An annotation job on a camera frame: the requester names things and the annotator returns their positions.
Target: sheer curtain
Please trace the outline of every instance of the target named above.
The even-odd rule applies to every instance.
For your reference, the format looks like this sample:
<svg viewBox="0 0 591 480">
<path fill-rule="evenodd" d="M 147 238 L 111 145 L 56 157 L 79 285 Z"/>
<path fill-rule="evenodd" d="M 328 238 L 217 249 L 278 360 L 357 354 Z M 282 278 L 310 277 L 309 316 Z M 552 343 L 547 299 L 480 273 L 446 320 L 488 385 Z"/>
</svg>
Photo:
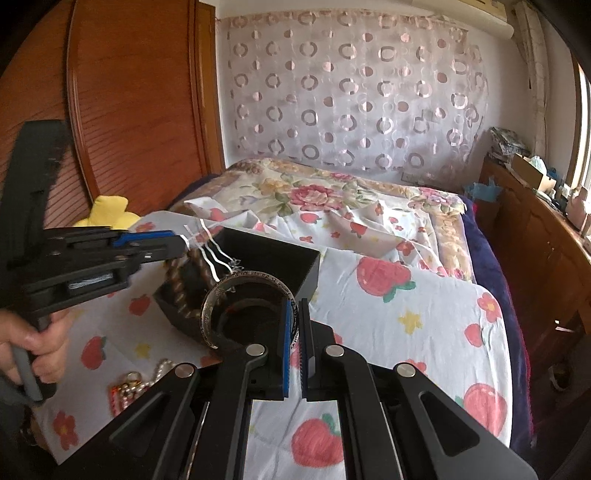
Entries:
<svg viewBox="0 0 591 480">
<path fill-rule="evenodd" d="M 449 22 L 367 10 L 222 20 L 219 67 L 235 159 L 461 181 L 488 87 L 478 46 Z"/>
</svg>

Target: wooden wardrobe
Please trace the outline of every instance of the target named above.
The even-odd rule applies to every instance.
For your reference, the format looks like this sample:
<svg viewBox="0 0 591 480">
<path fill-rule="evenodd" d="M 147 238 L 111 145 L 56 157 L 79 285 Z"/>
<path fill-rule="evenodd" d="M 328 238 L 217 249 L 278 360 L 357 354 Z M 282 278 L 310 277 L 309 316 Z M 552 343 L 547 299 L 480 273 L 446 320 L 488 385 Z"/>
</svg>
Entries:
<svg viewBox="0 0 591 480">
<path fill-rule="evenodd" d="M 196 0 L 61 0 L 0 77 L 0 184 L 23 122 L 69 122 L 46 226 L 121 195 L 139 215 L 224 169 L 215 9 Z"/>
</svg>

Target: wooden dresser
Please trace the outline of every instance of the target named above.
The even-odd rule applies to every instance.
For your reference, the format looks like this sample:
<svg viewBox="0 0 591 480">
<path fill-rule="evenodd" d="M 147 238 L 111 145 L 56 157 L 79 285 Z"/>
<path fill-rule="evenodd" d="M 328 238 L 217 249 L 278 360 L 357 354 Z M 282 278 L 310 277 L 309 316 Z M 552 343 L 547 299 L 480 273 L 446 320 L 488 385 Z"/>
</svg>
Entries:
<svg viewBox="0 0 591 480">
<path fill-rule="evenodd" d="M 490 177 L 503 191 L 488 240 L 509 284 L 535 378 L 591 333 L 591 256 L 559 212 L 485 160 L 480 181 L 488 184 Z M 556 320 L 575 333 L 556 330 Z"/>
</svg>

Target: floral quilt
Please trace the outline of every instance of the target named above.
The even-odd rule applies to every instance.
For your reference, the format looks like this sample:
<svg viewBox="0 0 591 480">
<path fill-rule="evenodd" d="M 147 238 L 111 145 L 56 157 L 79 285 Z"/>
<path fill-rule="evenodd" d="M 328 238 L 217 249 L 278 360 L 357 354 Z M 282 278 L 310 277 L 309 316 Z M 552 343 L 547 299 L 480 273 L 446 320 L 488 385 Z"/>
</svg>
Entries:
<svg viewBox="0 0 591 480">
<path fill-rule="evenodd" d="M 465 205 L 453 193 L 263 158 L 234 164 L 173 207 L 192 210 L 214 220 L 250 211 L 294 239 L 474 281 Z"/>
<path fill-rule="evenodd" d="M 330 325 L 338 342 L 357 350 L 371 363 L 389 368 L 401 361 L 414 364 L 508 445 L 512 384 L 502 313 L 497 301 L 483 287 L 455 275 L 448 276 L 445 267 L 439 274 L 438 268 L 434 269 L 439 263 L 433 214 L 422 209 L 406 211 L 409 202 L 427 200 L 396 196 L 368 199 L 370 193 L 366 193 L 364 186 L 358 187 L 362 193 L 356 193 L 354 200 L 345 200 L 343 193 L 335 195 L 337 189 L 330 185 L 336 183 L 332 180 L 328 186 L 309 181 L 294 186 L 299 181 L 296 178 L 288 182 L 280 174 L 277 177 L 274 180 L 291 183 L 289 190 L 279 192 L 281 200 L 281 195 L 286 195 L 290 201 L 278 200 L 285 207 L 276 210 L 290 208 L 293 213 L 289 215 L 269 212 L 258 216 L 254 213 L 258 207 L 250 210 L 243 205 L 238 209 L 238 198 L 212 194 L 189 201 L 193 216 L 154 212 L 141 219 L 134 230 L 171 229 L 186 234 L 184 226 L 188 225 L 196 232 L 198 223 L 194 216 L 202 215 L 209 219 L 213 232 L 225 226 L 318 249 L 321 264 L 318 288 L 310 302 L 312 318 Z M 332 192 L 315 187 L 302 189 L 311 184 Z M 255 193 L 250 187 L 248 192 L 247 195 Z M 391 197 L 399 198 L 401 203 L 386 202 Z M 348 206 L 345 202 L 359 204 Z M 266 200 L 263 203 L 262 208 L 271 206 Z M 338 208 L 325 209 L 327 203 Z M 375 212 L 378 204 L 382 213 Z M 443 215 L 454 217 L 451 211 Z M 364 226 L 358 223 L 361 216 L 371 225 L 367 230 L 352 227 L 354 223 Z M 394 216 L 398 222 L 389 219 Z M 426 231 L 419 232 L 420 226 Z M 399 236 L 399 232 L 411 239 Z M 348 239 L 351 249 L 338 248 L 343 239 Z M 391 243 L 382 247 L 386 241 Z M 326 246 L 329 242 L 337 248 Z M 394 253 L 388 250 L 393 245 Z M 433 266 L 423 268 L 421 260 L 429 255 Z M 73 309 L 76 321 L 70 334 L 65 377 L 56 395 L 35 413 L 58 462 L 68 458 L 111 420 L 109 392 L 126 373 L 137 371 L 149 379 L 164 358 L 200 367 L 218 361 L 204 346 L 172 327 L 152 298 L 164 278 L 161 264 L 145 265 L 134 274 L 126 290 Z M 283 402 L 254 403 L 246 450 L 247 480 L 345 477 L 337 405 L 302 399 L 297 349 L 296 345 L 291 353 L 289 398 Z"/>
</svg>

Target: purple blanket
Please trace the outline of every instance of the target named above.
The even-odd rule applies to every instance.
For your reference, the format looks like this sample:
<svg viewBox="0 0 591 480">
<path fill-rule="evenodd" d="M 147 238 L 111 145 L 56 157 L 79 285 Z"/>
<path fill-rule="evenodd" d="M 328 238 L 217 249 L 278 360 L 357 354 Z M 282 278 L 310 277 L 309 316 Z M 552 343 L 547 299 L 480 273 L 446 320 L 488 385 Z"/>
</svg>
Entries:
<svg viewBox="0 0 591 480">
<path fill-rule="evenodd" d="M 476 282 L 494 295 L 505 319 L 513 380 L 513 424 L 510 447 L 517 454 L 524 456 L 530 449 L 532 435 L 529 358 L 501 266 L 484 234 L 476 225 L 473 202 L 465 197 L 462 199 L 467 206 L 467 212 L 462 215 L 462 220 Z"/>
</svg>

